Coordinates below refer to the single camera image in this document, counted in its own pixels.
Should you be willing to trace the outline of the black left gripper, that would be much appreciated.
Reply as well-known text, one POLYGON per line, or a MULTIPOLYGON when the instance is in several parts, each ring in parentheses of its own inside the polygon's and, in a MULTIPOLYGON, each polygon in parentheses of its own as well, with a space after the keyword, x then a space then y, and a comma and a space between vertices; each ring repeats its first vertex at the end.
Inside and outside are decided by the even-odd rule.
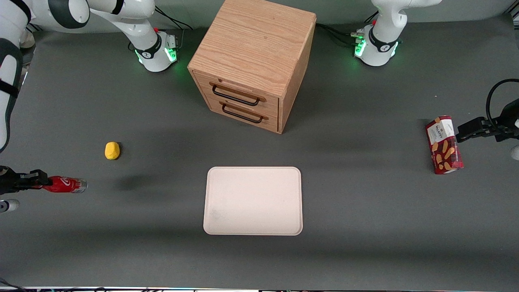
POLYGON ((485 138, 488 136, 488 132, 495 138, 496 142, 505 141, 505 136, 501 133, 505 130, 505 125, 509 129, 510 134, 513 135, 514 139, 519 139, 519 100, 516 99, 508 103, 502 110, 502 118, 504 124, 501 122, 489 122, 484 117, 478 117, 459 125, 457 142, 468 141, 473 138, 485 138))

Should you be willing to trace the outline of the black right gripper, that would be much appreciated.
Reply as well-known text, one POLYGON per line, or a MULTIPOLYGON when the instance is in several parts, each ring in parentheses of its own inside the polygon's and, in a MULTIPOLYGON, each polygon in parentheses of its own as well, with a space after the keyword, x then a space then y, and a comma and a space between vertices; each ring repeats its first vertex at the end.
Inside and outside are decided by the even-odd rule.
POLYGON ((46 185, 51 185, 51 180, 42 170, 19 174, 7 166, 0 167, 0 195, 20 190, 39 190, 46 185))

